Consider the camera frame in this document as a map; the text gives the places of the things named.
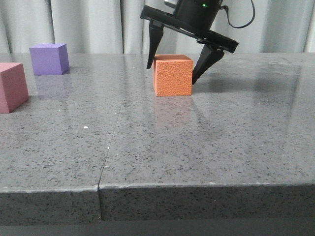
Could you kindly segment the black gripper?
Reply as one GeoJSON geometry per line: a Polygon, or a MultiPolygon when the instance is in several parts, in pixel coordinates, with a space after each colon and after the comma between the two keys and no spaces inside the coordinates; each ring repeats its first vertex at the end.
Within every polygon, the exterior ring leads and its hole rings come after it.
{"type": "Polygon", "coordinates": [[[222,59],[223,48],[234,53],[238,42],[214,31],[211,25],[221,7],[220,0],[179,0],[172,14],[144,6],[140,18],[149,20],[149,56],[147,69],[150,69],[157,48],[163,37],[164,26],[190,37],[196,38],[200,43],[206,43],[192,72],[194,85],[200,76],[213,64],[222,59]]]}

